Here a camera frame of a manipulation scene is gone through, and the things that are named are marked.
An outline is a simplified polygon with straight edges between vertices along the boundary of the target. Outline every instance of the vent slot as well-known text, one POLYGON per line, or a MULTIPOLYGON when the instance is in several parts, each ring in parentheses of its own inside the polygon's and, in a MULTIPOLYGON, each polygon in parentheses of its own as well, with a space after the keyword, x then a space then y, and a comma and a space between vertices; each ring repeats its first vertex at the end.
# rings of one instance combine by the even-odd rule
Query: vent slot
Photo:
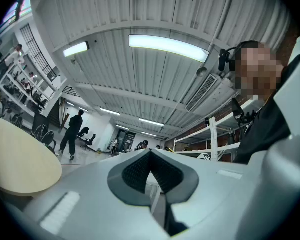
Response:
POLYGON ((202 100, 202 98, 207 94, 207 92, 211 89, 211 87, 216 83, 217 78, 215 78, 212 74, 210 74, 207 79, 204 81, 201 88, 198 92, 193 96, 190 102, 186 105, 185 109, 187 111, 191 111, 198 103, 202 100))

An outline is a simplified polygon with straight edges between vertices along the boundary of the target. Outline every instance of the ceiling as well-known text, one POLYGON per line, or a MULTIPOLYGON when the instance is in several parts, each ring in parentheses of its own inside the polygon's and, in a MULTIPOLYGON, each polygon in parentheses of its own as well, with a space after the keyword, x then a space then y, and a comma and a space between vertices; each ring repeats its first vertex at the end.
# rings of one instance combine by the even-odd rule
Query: ceiling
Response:
POLYGON ((83 100, 100 114, 98 108, 121 113, 113 115, 117 124, 164 139, 194 126, 236 94, 230 81, 219 76, 220 49, 252 39, 276 51, 290 22, 280 0, 31 0, 31 5, 47 50, 83 100), (201 64, 131 48, 131 34, 186 42, 208 50, 209 57, 201 64), (65 49, 83 41, 90 50, 64 57, 65 49), (207 72, 197 77, 202 66, 207 72), (187 111, 209 74, 216 83, 187 111))

